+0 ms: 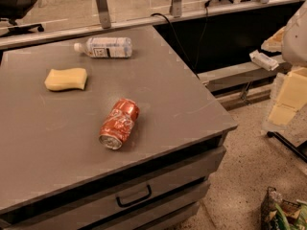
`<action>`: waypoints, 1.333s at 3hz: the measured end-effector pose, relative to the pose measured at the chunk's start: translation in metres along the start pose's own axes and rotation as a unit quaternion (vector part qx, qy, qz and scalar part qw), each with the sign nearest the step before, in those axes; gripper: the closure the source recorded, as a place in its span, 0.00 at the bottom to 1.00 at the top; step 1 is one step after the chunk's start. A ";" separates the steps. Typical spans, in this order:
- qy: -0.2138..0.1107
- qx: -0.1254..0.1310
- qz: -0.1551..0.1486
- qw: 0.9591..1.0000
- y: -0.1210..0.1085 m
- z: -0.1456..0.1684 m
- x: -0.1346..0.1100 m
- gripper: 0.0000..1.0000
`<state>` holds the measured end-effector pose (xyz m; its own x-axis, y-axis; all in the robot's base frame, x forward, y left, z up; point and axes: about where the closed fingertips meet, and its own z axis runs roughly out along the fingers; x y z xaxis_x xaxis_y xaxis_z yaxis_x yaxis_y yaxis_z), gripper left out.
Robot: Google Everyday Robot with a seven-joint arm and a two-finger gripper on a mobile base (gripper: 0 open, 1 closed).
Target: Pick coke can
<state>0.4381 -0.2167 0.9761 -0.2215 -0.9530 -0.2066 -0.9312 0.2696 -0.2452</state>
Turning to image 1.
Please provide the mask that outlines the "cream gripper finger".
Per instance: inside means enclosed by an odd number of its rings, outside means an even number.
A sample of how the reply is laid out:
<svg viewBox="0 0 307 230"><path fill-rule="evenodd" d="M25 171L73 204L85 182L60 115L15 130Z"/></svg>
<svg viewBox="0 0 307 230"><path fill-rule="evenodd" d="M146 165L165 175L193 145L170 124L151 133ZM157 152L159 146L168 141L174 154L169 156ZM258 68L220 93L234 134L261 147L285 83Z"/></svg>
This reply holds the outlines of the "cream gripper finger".
<svg viewBox="0 0 307 230"><path fill-rule="evenodd" d="M281 51L281 45L284 35L284 27L279 29L274 35L266 39L262 45L261 49L268 51L268 52L280 52Z"/></svg>
<svg viewBox="0 0 307 230"><path fill-rule="evenodd" d="M269 122L277 126L286 126L306 104L307 69L300 67L290 71L283 78L275 104L269 114Z"/></svg>

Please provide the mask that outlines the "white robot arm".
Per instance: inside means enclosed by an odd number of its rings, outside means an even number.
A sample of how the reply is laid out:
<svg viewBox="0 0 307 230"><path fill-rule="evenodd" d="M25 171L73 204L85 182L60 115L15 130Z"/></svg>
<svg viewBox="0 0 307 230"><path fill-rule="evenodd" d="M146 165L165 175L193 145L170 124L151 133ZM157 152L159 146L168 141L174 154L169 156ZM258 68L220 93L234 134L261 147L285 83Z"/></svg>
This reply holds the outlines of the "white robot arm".
<svg viewBox="0 0 307 230"><path fill-rule="evenodd" d="M268 116L269 123L286 126L307 104L307 1L261 48L280 51L283 59L293 66L283 78Z"/></svg>

